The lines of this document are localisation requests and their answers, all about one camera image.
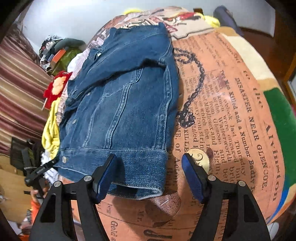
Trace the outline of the blue denim jacket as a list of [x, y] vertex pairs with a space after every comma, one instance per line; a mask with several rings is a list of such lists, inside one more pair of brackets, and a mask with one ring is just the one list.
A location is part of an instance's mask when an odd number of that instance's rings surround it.
[[90, 50], [59, 125], [60, 175], [79, 181], [117, 156], [109, 194], [163, 194], [179, 98], [178, 70], [164, 24], [111, 28]]

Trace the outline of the yellow fleece blanket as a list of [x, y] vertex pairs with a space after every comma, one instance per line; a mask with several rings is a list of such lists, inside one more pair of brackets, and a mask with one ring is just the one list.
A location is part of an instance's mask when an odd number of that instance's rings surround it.
[[60, 146], [59, 126], [57, 124], [57, 112], [60, 97], [51, 104], [49, 116], [42, 133], [42, 146], [49, 153], [49, 157], [54, 159], [57, 156]]

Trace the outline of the red plush flower pillow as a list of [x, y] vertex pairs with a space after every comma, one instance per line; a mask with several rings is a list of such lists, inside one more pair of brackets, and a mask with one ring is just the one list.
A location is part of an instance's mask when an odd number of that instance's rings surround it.
[[43, 93], [45, 99], [44, 108], [50, 109], [52, 102], [61, 97], [62, 92], [71, 77], [72, 72], [60, 71], [48, 85]]

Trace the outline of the striped maroon curtain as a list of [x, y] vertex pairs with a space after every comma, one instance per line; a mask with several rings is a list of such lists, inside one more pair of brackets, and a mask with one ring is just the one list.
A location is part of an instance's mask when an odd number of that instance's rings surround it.
[[41, 139], [48, 111], [43, 92], [51, 77], [39, 56], [13, 24], [1, 42], [1, 153], [10, 154], [11, 139]]

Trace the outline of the newspaper print bedspread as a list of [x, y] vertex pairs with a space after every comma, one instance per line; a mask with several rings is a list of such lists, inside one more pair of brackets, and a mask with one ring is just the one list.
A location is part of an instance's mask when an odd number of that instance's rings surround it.
[[243, 180], [264, 219], [280, 202], [285, 165], [267, 100], [257, 80], [221, 33], [182, 8], [117, 16], [89, 42], [101, 46], [111, 28], [164, 24], [178, 70], [179, 98], [167, 150], [162, 195], [129, 199], [107, 194], [97, 210], [111, 240], [188, 240], [202, 206], [182, 170], [184, 153], [205, 153], [206, 171], [221, 181]]

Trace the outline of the white cloth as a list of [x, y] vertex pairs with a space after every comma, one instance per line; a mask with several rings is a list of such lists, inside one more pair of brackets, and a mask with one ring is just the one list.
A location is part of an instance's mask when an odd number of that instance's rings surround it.
[[77, 54], [68, 64], [67, 72], [78, 73], [86, 58], [87, 55], [84, 52]]

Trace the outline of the pile of clutter items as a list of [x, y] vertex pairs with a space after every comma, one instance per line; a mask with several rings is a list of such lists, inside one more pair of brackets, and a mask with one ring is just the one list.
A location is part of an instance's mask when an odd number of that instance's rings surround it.
[[82, 53], [86, 44], [83, 40], [61, 38], [57, 35], [48, 36], [39, 49], [40, 64], [48, 75], [57, 75], [67, 71], [69, 63]]

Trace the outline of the dark blue bag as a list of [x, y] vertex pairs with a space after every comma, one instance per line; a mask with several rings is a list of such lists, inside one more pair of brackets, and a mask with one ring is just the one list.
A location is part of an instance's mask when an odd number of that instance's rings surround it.
[[219, 20], [221, 27], [231, 27], [238, 35], [242, 37], [244, 36], [243, 31], [240, 27], [238, 27], [236, 21], [234, 20], [232, 13], [230, 13], [225, 6], [218, 6], [215, 8], [213, 17]]

